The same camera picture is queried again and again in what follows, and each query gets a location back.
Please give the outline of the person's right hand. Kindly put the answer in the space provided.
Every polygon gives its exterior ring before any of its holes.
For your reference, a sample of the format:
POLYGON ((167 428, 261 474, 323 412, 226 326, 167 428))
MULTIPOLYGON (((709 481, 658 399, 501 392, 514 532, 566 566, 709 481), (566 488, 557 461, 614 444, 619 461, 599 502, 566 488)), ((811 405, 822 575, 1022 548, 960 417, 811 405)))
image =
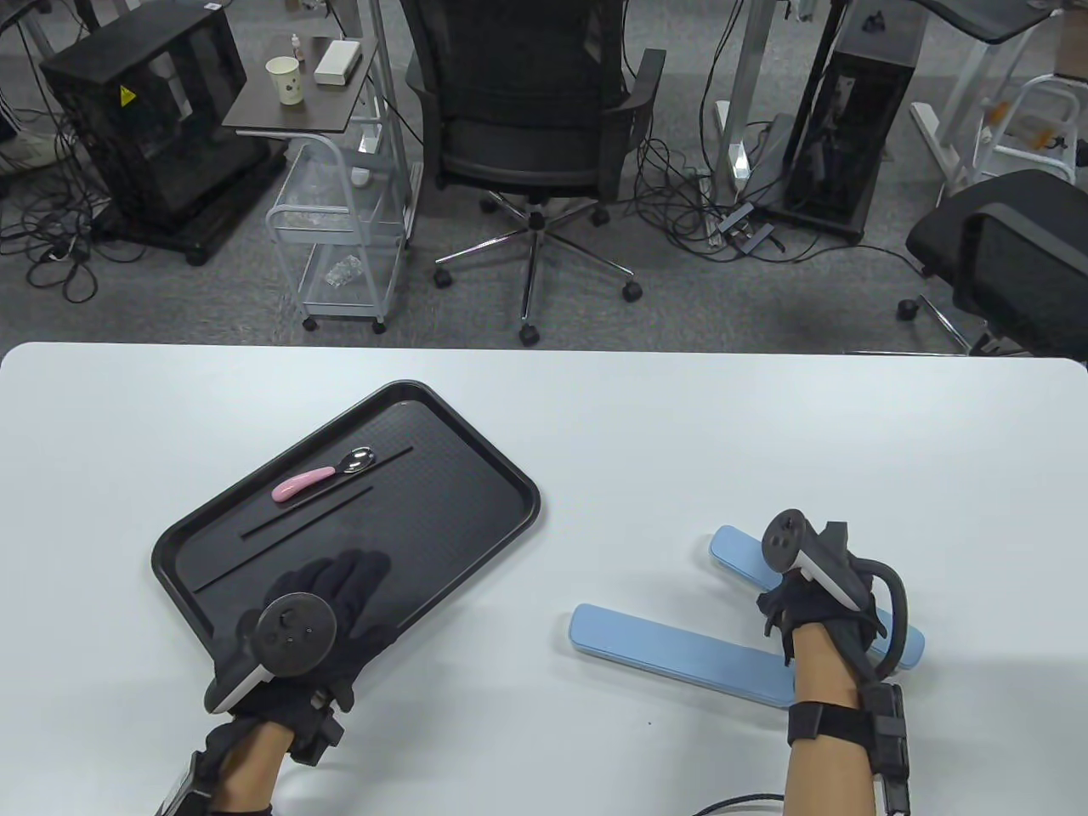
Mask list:
POLYGON ((866 596, 866 605, 860 611, 848 609, 818 581, 805 579, 799 569, 786 572, 776 588, 761 593, 756 606, 765 618, 765 636, 769 636, 772 629, 780 633, 786 666, 796 657, 794 631, 802 626, 827 626, 836 650, 855 668, 868 656, 876 638, 887 634, 871 593, 866 596))

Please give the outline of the person's left hand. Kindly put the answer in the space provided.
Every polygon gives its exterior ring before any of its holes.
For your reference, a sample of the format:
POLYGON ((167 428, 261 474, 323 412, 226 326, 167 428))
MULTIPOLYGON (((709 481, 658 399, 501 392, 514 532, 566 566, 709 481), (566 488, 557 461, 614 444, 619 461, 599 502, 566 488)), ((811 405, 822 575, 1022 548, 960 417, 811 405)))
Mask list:
POLYGON ((356 703, 354 684, 359 673, 398 636, 395 626, 382 625, 359 636, 353 634, 366 605, 390 571, 391 559, 384 552, 347 549, 335 558, 322 557, 281 574, 269 588, 264 602, 269 604, 295 593, 314 594, 337 618, 337 640, 314 668, 257 684, 230 708, 230 714, 280 724, 300 735, 304 730, 316 729, 320 720, 314 707, 318 694, 326 702, 337 703, 342 712, 351 710, 356 703))

